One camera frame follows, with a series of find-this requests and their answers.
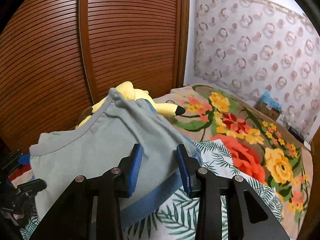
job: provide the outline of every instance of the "wallpaper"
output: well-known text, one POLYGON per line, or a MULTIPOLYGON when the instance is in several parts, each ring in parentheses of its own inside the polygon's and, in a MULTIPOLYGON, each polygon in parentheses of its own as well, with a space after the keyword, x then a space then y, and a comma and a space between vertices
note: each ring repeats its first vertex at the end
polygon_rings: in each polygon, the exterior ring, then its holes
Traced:
POLYGON ((320 38, 306 15, 267 0, 196 0, 195 26, 195 76, 244 101, 268 90, 308 134, 320 109, 320 38))

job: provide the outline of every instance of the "black ear tip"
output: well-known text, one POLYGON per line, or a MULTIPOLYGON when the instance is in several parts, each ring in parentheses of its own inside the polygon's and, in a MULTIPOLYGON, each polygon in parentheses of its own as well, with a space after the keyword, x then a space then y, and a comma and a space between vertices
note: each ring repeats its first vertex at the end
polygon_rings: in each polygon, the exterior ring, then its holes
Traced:
POLYGON ((184 114, 185 112, 186 112, 186 110, 185 110, 183 107, 177 106, 177 109, 176 109, 176 111, 175 111, 175 114, 176 114, 176 115, 182 115, 182 114, 184 114))

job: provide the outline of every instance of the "plush toy head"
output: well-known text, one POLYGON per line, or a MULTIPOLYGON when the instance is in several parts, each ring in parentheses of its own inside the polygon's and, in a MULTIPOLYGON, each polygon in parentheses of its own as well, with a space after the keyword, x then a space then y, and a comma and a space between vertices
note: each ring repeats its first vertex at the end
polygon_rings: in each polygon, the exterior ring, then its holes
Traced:
MULTIPOLYGON (((175 104, 170 103, 160 103, 157 104, 153 101, 151 96, 149 96, 149 92, 146 90, 135 89, 130 81, 123 82, 122 84, 116 87, 116 90, 121 93, 124 98, 128 101, 137 100, 137 99, 145 99, 150 102, 153 108, 156 110, 158 114, 176 116, 182 115, 185 113, 185 109, 181 106, 177 106, 175 104)), ((95 113, 100 106, 104 103, 107 97, 103 98, 100 102, 96 103, 94 106, 90 106, 80 115, 78 120, 77 127, 82 126, 90 117, 91 114, 95 113)))

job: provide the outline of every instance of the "cardboard box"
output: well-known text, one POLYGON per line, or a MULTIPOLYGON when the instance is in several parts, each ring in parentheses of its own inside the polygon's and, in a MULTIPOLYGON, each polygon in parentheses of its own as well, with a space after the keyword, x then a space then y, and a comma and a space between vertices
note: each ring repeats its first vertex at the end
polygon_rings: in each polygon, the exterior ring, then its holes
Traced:
POLYGON ((262 103, 260 106, 258 106, 257 109, 259 112, 265 114, 267 117, 270 117, 272 120, 276 121, 281 114, 280 111, 277 109, 267 105, 266 103, 262 103))

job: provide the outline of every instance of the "wooden closet door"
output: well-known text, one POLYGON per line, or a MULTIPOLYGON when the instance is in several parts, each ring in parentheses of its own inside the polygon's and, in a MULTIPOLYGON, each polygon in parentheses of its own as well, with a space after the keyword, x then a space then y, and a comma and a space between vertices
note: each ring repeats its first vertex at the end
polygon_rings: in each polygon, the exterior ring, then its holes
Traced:
POLYGON ((40 133, 69 130, 91 104, 77 0, 25 0, 0 36, 0 136, 28 151, 40 133))
POLYGON ((154 98, 176 85, 177 6, 178 0, 88 0, 90 52, 100 98, 123 80, 149 90, 154 98))
POLYGON ((188 0, 25 0, 0 35, 4 142, 27 152, 42 132, 73 129, 124 81, 153 98, 182 85, 187 8, 188 0))

